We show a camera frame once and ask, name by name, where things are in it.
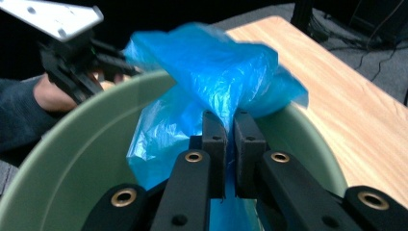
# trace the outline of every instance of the table surface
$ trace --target table surface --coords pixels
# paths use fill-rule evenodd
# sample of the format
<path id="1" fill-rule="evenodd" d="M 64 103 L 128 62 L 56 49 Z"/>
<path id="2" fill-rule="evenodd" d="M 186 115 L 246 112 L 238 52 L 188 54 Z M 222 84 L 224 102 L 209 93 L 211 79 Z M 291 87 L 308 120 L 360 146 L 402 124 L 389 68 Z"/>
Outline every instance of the table surface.
<path id="1" fill-rule="evenodd" d="M 285 19 L 272 16 L 228 31 L 262 42 L 309 92 L 300 109 L 335 154 L 348 186 L 366 185 L 408 208 L 408 110 Z"/>

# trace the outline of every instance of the blue plastic bag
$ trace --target blue plastic bag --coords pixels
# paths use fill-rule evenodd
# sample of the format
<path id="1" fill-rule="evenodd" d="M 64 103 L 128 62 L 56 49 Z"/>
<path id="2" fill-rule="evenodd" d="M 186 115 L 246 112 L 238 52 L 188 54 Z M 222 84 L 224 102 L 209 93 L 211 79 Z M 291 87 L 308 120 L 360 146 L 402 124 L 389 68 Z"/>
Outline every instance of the blue plastic bag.
<path id="1" fill-rule="evenodd" d="M 144 69 L 163 68 L 177 82 L 143 109 L 127 154 L 130 168 L 147 189 L 167 179 L 178 154 L 188 149 L 190 136 L 201 135 L 204 110 L 217 115 L 228 133 L 238 108 L 260 117 L 291 101 L 307 106 L 307 90 L 279 65 L 274 50 L 235 42 L 208 25 L 134 33 L 125 56 Z M 227 154 L 226 199 L 212 200 L 211 230 L 259 229 L 252 200 L 235 197 L 232 149 Z"/>

